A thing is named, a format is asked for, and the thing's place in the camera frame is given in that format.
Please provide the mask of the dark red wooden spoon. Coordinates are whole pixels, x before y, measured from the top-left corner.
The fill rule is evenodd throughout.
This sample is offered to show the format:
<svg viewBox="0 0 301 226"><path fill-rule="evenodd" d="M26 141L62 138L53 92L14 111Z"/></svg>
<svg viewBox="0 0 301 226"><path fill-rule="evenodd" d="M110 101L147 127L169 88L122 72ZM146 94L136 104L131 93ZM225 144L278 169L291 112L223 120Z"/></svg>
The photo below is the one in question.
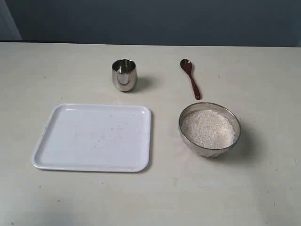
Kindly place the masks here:
<svg viewBox="0 0 301 226"><path fill-rule="evenodd" d="M193 69L193 64L190 60L188 59L182 59L180 61L180 67L186 72L186 74L188 75L190 81L191 81L191 85L192 85L192 89L193 89L193 93L195 96L196 100L200 100L201 99L201 94L200 91L198 89L198 86L192 76L192 69Z"/></svg>

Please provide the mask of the small steel cup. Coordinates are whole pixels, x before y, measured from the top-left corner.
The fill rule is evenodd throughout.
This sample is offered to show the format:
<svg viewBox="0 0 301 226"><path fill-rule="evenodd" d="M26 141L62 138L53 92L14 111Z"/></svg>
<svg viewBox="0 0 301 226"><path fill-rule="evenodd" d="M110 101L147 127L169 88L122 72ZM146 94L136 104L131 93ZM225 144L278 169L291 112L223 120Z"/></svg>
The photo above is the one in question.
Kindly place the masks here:
<svg viewBox="0 0 301 226"><path fill-rule="evenodd" d="M120 59L112 64L112 82L122 92L132 91L137 84L136 64L130 59Z"/></svg>

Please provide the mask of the steel bowl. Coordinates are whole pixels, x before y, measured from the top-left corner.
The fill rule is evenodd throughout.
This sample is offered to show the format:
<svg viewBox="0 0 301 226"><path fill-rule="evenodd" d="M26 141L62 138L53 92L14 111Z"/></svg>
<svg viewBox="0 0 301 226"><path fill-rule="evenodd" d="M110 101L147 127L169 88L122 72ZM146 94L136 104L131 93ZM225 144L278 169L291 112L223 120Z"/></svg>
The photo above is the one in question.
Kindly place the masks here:
<svg viewBox="0 0 301 226"><path fill-rule="evenodd" d="M224 117L226 117L231 125L233 126L234 132L235 132L235 138L234 138L234 143L226 148L223 149L208 149L204 148L201 146L198 146L197 144L191 142L182 132L181 125L184 120L184 118L189 115L190 113L193 113L195 111L200 111L200 110L212 110L215 111ZM210 103L210 102L198 102L198 103L193 103L186 108L183 109L179 116L178 120L178 129L180 136L185 143L185 145L195 153L197 153L200 156L204 157L216 157L219 156L222 153L227 152L228 150L232 149L236 143L238 142L240 135L241 135L241 125L238 120L238 118L227 108L215 104L215 103Z"/></svg>

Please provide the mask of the white rectangular tray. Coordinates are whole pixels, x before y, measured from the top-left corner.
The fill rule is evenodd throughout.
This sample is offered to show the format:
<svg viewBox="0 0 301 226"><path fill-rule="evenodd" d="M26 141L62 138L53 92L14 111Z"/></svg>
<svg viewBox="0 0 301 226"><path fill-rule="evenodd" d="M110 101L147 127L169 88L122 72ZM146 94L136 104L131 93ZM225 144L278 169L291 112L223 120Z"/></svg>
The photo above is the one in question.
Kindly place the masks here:
<svg viewBox="0 0 301 226"><path fill-rule="evenodd" d="M140 172L150 161L149 108L61 104L53 109L32 155L40 170Z"/></svg>

